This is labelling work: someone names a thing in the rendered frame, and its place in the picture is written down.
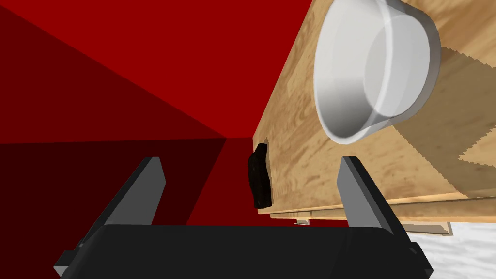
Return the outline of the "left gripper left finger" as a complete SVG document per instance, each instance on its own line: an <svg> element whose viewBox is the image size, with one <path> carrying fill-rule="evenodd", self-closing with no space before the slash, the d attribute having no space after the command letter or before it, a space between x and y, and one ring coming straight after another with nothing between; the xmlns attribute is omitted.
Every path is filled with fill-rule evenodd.
<svg viewBox="0 0 496 279"><path fill-rule="evenodd" d="M79 247L104 225L152 224L165 185L160 158L144 158L80 240Z"/></svg>

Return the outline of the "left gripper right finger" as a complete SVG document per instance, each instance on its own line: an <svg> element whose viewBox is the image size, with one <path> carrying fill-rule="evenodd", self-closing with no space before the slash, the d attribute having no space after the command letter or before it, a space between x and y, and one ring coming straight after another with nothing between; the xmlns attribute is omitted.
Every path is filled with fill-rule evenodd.
<svg viewBox="0 0 496 279"><path fill-rule="evenodd" d="M337 186L350 227L382 228L394 233L395 215L356 156L341 159Z"/></svg>

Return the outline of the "wooden table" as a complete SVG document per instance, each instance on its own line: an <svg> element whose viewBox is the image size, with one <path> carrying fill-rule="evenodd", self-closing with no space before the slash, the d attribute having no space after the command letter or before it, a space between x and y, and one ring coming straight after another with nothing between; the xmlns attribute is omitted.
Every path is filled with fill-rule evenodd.
<svg viewBox="0 0 496 279"><path fill-rule="evenodd" d="M496 0L403 0L438 28L440 72L412 118L351 145L319 123L318 31L333 0L312 0L253 144L268 144L272 218L344 219L341 158L357 156L403 222L496 223Z"/></svg>

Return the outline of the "black flat object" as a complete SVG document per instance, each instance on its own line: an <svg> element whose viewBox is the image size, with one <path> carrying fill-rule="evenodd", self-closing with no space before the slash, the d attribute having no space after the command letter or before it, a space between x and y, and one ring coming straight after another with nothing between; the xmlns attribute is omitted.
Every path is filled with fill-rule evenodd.
<svg viewBox="0 0 496 279"><path fill-rule="evenodd" d="M259 143L248 158L248 182L253 196L254 208L272 206L272 194L266 156L268 145Z"/></svg>

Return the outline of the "white bowl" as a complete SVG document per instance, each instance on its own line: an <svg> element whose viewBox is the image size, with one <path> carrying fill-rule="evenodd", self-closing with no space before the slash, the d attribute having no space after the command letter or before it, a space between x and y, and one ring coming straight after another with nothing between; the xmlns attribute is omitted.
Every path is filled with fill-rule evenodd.
<svg viewBox="0 0 496 279"><path fill-rule="evenodd" d="M313 71L325 133L352 144L414 116L430 97L441 44L433 20L401 0L334 0Z"/></svg>

